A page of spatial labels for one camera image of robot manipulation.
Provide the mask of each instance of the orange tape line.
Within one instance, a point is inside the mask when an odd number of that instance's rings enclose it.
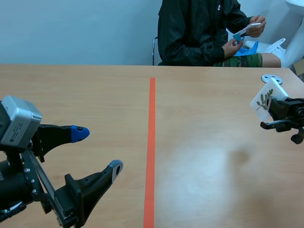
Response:
[[[155,191],[155,77],[150,78],[146,193],[143,228],[154,228]]]

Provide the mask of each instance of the hand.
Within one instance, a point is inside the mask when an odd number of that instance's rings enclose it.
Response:
[[[261,25],[256,26],[254,28],[248,29],[246,34],[250,37],[260,37],[260,35],[264,32],[266,25],[266,18],[264,16],[255,16],[250,19],[250,24],[253,23],[261,23]]]
[[[243,46],[244,40],[241,40],[237,45],[236,41],[236,39],[232,39],[222,47],[225,52],[225,59],[233,57]]]

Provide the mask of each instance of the camouflage shorts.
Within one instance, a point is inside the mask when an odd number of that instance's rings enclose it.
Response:
[[[215,63],[214,67],[262,67],[262,54],[250,56],[233,56],[224,62]]]

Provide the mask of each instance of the table surface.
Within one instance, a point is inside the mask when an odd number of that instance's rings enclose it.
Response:
[[[84,141],[42,164],[55,188],[103,170],[124,170],[86,228],[142,228],[150,78],[156,78],[155,227],[303,228],[304,147],[259,127],[249,103],[263,74],[290,97],[304,84],[289,69],[0,65],[0,97],[32,101],[43,123],[86,126]],[[0,227],[55,228],[39,203]]]

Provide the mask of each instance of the leaf picture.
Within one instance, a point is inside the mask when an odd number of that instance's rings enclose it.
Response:
[[[267,107],[267,100],[269,98],[271,98],[271,95],[274,93],[274,90],[271,89],[269,90],[269,92],[267,94],[265,94],[265,96],[263,94],[261,94],[261,102],[257,101],[256,104],[259,106],[257,110],[259,110],[260,108],[263,108],[264,110],[268,110]]]

